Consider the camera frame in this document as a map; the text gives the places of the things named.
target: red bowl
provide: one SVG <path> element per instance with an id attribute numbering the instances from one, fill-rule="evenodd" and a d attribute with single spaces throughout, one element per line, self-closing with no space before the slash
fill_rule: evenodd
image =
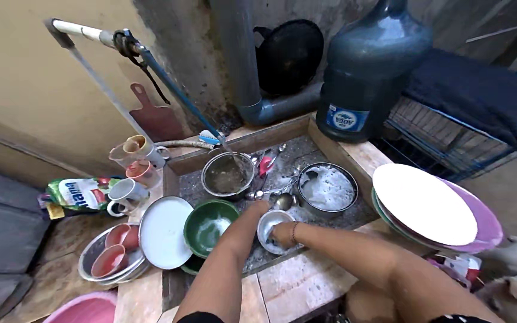
<path id="1" fill-rule="evenodd" d="M 139 247 L 139 225 L 119 224 L 115 226 L 105 238 L 105 248 L 122 244 L 131 251 Z"/>
<path id="2" fill-rule="evenodd" d="M 113 275 L 129 264 L 125 247 L 120 244 L 110 246 L 101 252 L 91 267 L 91 276 L 102 278 Z"/>

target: white plate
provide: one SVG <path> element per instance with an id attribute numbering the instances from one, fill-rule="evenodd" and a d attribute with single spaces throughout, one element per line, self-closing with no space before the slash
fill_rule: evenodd
<path id="1" fill-rule="evenodd" d="M 176 196 L 153 202 L 143 214 L 139 243 L 147 260 L 161 269 L 178 268 L 192 255 L 183 228 L 192 206 Z"/>
<path id="2" fill-rule="evenodd" d="M 476 239 L 478 225 L 464 200 L 429 173 L 385 164 L 372 176 L 376 194 L 400 222 L 425 238 L 448 246 Z"/>

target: blue hose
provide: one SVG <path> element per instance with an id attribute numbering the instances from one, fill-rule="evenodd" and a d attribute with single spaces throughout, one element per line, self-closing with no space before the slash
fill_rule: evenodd
<path id="1" fill-rule="evenodd" d="M 203 114 L 199 111 L 199 109 L 194 106 L 190 99 L 187 98 L 187 96 L 179 90 L 177 85 L 173 83 L 171 78 L 169 78 L 169 75 L 163 70 L 161 65 L 157 63 L 157 61 L 154 59 L 153 54 L 144 46 L 138 46 L 139 54 L 143 58 L 143 60 L 147 63 L 147 65 L 154 71 L 154 73 L 159 77 L 159 79 L 167 86 L 167 88 L 173 93 L 173 95 L 182 103 L 183 106 L 186 106 L 194 115 L 197 116 L 197 118 L 203 122 L 205 127 L 209 131 L 211 131 L 212 135 L 216 138 L 220 138 L 219 132 L 211 125 L 211 123 L 205 118 Z"/>

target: gray drain pipe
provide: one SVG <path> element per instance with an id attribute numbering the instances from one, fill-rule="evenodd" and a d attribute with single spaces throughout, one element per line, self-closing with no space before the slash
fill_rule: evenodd
<path id="1" fill-rule="evenodd" d="M 271 124 L 316 109 L 322 83 L 305 87 L 300 93 L 268 100 L 261 97 L 250 0 L 210 0 L 212 14 L 234 89 L 234 105 L 252 125 Z"/>

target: hand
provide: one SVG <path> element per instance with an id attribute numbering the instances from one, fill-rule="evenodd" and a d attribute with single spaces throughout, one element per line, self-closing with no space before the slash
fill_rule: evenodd
<path id="1" fill-rule="evenodd" d="M 292 246 L 296 246 L 296 241 L 292 239 L 293 229 L 295 230 L 296 234 L 294 222 L 279 223 L 272 227 L 272 231 L 270 232 L 270 238 L 275 239 L 279 243 L 279 245 L 281 245 L 284 248 L 291 248 Z"/>
<path id="2" fill-rule="evenodd" d="M 256 212 L 262 216 L 270 209 L 270 203 L 262 200 L 255 201 L 248 207 L 248 209 L 256 210 Z"/>

